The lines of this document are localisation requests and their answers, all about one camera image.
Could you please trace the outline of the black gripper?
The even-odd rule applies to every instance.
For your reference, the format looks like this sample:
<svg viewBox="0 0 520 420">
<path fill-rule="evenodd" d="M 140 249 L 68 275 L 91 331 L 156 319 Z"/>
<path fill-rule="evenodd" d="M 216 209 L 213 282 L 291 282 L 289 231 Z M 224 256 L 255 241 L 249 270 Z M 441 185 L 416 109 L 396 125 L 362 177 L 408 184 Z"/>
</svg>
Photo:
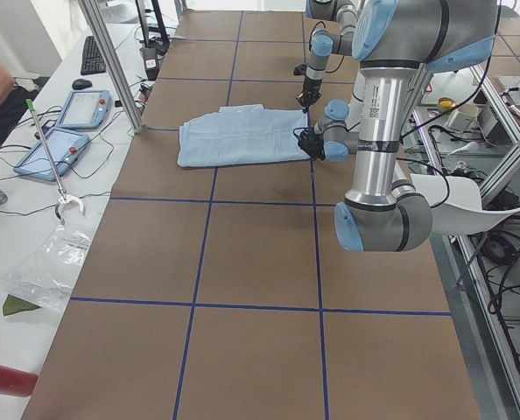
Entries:
<svg viewBox="0 0 520 420">
<path fill-rule="evenodd" d="M 313 130 L 302 130 L 300 132 L 298 146 L 312 161 L 326 158 L 323 136 L 316 134 Z"/>
<path fill-rule="evenodd" d="M 321 84 L 322 79 L 315 80 L 307 76 L 305 77 L 302 91 L 296 96 L 296 99 L 304 114 L 306 114 L 311 105 L 313 105 L 321 97 Z"/>
</svg>

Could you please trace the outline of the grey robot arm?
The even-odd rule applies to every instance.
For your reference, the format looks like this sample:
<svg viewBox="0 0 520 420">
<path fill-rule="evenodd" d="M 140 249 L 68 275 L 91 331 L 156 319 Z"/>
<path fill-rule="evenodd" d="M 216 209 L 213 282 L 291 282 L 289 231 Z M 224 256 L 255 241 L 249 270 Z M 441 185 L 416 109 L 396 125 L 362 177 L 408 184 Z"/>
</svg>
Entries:
<svg viewBox="0 0 520 420">
<path fill-rule="evenodd" d="M 353 1 L 307 1 L 306 15 L 323 22 L 335 22 L 340 31 L 331 33 L 324 26 L 314 28 L 309 38 L 308 60 L 293 70 L 295 76 L 303 77 L 302 90 L 296 99 L 304 113 L 321 97 L 322 81 L 325 74 L 329 74 L 329 57 L 332 54 L 342 57 L 352 55 L 353 37 L 360 11 Z"/>
<path fill-rule="evenodd" d="M 416 191 L 397 154 L 411 105 L 408 87 L 419 68 L 429 74 L 477 65 L 492 53 L 498 19 L 494 1 L 310 1 L 306 15 L 334 21 L 338 34 L 317 30 L 298 102 L 308 109 L 332 54 L 351 56 L 359 73 L 351 101 L 331 101 L 299 136 L 315 159 L 355 155 L 352 187 L 334 209 L 340 245 L 349 251 L 404 251 L 432 229 L 432 209 Z"/>
</svg>

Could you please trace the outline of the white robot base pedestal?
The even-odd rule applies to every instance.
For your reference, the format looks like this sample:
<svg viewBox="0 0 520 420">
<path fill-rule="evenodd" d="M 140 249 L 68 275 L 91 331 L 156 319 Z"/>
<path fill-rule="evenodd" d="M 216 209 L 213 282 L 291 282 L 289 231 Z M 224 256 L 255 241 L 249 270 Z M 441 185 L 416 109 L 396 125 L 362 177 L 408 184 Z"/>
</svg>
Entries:
<svg viewBox="0 0 520 420">
<path fill-rule="evenodd" d="M 355 153 L 360 136 L 364 96 L 365 77 L 359 70 L 349 102 L 336 99 L 325 106 L 325 122 L 320 122 L 320 127 L 327 153 L 331 148 Z"/>
</svg>

